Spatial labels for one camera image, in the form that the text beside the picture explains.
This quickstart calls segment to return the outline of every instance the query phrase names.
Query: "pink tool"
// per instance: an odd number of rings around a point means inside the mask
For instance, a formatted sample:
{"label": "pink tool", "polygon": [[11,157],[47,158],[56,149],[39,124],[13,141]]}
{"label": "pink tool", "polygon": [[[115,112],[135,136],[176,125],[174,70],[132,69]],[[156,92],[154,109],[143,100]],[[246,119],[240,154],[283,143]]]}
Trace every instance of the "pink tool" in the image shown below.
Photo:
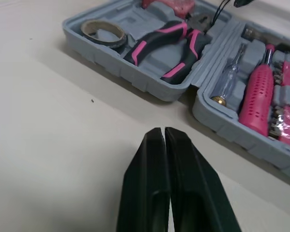
{"label": "pink tool", "polygon": [[142,7],[146,9],[152,2],[160,1],[171,7],[177,17],[186,18],[189,12],[192,12],[195,6],[194,0],[143,0]]}
{"label": "pink tool", "polygon": [[274,66],[275,82],[281,86],[290,86],[290,62],[275,62]]}
{"label": "pink tool", "polygon": [[271,124],[270,136],[290,145],[290,106],[275,108],[275,118]]}
{"label": "pink tool", "polygon": [[239,122],[252,130],[268,136],[268,115],[272,101],[274,79],[270,68],[275,47],[266,46],[263,64],[250,76]]}

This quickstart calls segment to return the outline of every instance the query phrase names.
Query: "pink screwdriver handle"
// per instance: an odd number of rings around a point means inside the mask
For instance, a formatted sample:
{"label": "pink screwdriver handle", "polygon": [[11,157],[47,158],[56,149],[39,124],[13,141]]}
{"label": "pink screwdriver handle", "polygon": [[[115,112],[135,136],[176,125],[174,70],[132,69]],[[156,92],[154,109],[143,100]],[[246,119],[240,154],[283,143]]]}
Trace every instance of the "pink screwdriver handle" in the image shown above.
{"label": "pink screwdriver handle", "polygon": [[268,136],[268,115],[274,88],[273,72],[261,64],[251,74],[239,122],[252,130]]}

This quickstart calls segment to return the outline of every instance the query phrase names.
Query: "clear plastic tube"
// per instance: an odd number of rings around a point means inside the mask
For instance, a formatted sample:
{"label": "clear plastic tube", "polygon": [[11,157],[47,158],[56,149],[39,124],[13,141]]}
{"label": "clear plastic tube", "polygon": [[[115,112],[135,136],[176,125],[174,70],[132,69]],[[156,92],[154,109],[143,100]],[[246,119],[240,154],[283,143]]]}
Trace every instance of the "clear plastic tube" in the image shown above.
{"label": "clear plastic tube", "polygon": [[219,78],[212,93],[212,99],[224,106],[226,106],[228,97],[232,94],[232,91],[234,89],[236,83],[236,74],[239,71],[239,64],[241,62],[243,54],[246,51],[246,48],[247,45],[242,43],[234,60],[222,72],[222,75]]}

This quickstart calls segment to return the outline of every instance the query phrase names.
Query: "tool kit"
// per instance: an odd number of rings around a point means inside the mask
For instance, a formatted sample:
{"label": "tool kit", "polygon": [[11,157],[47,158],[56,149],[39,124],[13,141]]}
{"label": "tool kit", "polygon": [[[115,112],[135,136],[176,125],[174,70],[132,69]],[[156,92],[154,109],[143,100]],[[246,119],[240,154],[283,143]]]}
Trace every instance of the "tool kit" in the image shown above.
{"label": "tool kit", "polygon": [[[202,0],[113,0],[63,23],[85,59],[290,176],[290,39]],[[241,7],[251,0],[235,0]]]}

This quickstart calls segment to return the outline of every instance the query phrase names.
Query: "black cable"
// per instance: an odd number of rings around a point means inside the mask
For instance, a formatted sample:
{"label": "black cable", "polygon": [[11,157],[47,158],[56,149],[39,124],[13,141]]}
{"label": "black cable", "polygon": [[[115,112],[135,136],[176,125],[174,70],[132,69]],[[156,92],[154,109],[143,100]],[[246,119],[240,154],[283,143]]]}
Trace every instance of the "black cable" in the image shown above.
{"label": "black cable", "polygon": [[214,15],[214,17],[213,17],[213,21],[212,21],[211,26],[213,26],[213,25],[216,23],[216,21],[217,21],[219,15],[221,14],[221,12],[223,11],[223,9],[226,7],[226,5],[228,5],[228,3],[229,3],[230,1],[231,1],[231,0],[223,0],[223,1],[221,2],[221,4],[218,6],[218,8],[217,8],[217,10],[216,10],[216,13],[215,13],[215,15]]}
{"label": "black cable", "polygon": [[221,2],[221,4],[218,6],[218,8],[217,8],[217,10],[216,10],[216,12],[215,12],[215,15],[214,15],[214,17],[213,17],[212,24],[213,24],[213,22],[214,22],[214,19],[217,17],[217,14],[218,14],[218,12],[219,12],[221,6],[223,5],[223,3],[224,3],[225,1],[227,1],[227,0],[223,0],[223,1]]}

